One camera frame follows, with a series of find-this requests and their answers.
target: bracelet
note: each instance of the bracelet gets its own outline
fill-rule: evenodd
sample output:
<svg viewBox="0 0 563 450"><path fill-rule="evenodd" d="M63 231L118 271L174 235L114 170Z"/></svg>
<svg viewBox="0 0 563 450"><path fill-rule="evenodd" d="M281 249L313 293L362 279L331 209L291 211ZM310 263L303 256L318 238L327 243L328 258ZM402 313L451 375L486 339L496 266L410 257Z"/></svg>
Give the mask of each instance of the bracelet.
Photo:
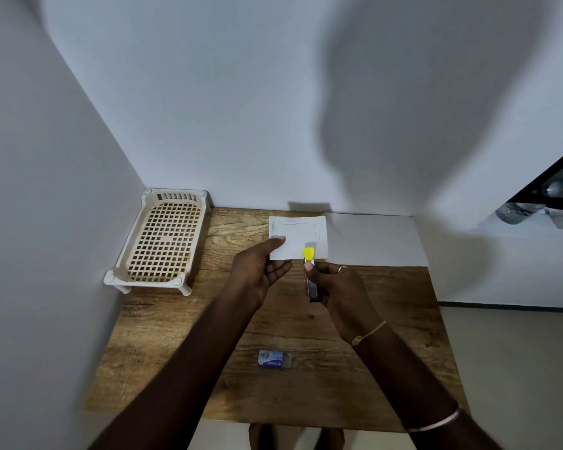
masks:
<svg viewBox="0 0 563 450"><path fill-rule="evenodd" d="M411 432L412 433L420 433L420 432L423 432L423 431L434 430L436 428L443 427L444 425L448 425L449 423L454 422L455 420L457 420L460 413L461 413L461 406L458 405L457 410L455 410L451 415L446 417L444 420L440 420L439 422L433 423L433 424L428 425L428 426L423 427L423 428L405 428L405 431L407 433L411 433Z"/></svg>
<svg viewBox="0 0 563 450"><path fill-rule="evenodd" d="M386 321L384 320L381 324L379 324L378 326L376 326L373 330L371 330L371 331L370 331L369 333L367 333L365 336L363 336L363 337L355 337L355 338L353 339L353 343L351 344L351 347L354 348L355 346L358 346L362 340L364 340L364 339L367 338L368 336L373 335L376 331L378 331L379 329L381 329L385 324L386 324Z"/></svg>

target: plastic basket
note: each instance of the plastic basket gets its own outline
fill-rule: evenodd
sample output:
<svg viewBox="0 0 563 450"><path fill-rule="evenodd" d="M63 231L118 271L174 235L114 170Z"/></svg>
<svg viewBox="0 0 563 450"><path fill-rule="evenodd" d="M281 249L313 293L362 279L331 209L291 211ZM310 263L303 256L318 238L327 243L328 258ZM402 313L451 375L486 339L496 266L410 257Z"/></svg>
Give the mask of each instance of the plastic basket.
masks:
<svg viewBox="0 0 563 450"><path fill-rule="evenodd" d="M131 287L169 287L192 293L185 283L205 213L206 191L149 188L119 260L104 283L123 293Z"/></svg>

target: person's right hand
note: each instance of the person's right hand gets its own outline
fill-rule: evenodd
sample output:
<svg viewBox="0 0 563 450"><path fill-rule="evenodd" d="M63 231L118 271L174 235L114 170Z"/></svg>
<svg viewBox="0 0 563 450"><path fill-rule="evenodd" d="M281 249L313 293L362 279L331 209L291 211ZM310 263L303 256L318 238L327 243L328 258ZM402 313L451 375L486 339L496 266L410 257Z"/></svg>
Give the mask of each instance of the person's right hand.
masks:
<svg viewBox="0 0 563 450"><path fill-rule="evenodd" d="M383 322L373 307L361 276L349 268L316 262L304 264L307 278L317 284L323 305L330 312L340 338L348 344Z"/></svg>

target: silver bangle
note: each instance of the silver bangle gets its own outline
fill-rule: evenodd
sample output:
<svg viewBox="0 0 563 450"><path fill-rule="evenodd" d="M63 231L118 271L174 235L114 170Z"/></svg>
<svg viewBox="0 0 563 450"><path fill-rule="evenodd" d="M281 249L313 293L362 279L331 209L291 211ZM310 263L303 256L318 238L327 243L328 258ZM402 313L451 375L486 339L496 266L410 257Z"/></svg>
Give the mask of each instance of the silver bangle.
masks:
<svg viewBox="0 0 563 450"><path fill-rule="evenodd" d="M440 420L439 422L433 423L423 428L405 428L407 433L422 433L423 431L434 430L439 427L443 427L444 425L448 425L449 423L454 422L457 420L458 416L461 414L461 406L457 406L457 410L455 410L451 415L446 417L444 420Z"/></svg>

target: table top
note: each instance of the table top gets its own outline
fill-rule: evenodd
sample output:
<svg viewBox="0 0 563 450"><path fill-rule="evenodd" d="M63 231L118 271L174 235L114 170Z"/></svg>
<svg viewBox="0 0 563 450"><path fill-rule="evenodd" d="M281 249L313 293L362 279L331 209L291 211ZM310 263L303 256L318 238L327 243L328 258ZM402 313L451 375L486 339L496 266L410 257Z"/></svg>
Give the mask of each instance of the table top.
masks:
<svg viewBox="0 0 563 450"><path fill-rule="evenodd" d="M192 294L184 297L176 289L132 289L125 297L84 410L120 410L141 392L223 286L235 253L267 239L270 215L317 214L214 208L205 218L196 252ZM352 268L363 276L380 315L468 408L428 269ZM258 366L260 349L291 354L292 367ZM403 431L365 365L338 336L327 310L320 303L308 303L298 261L271 287L264 306L256 312L225 366L203 417Z"/></svg>

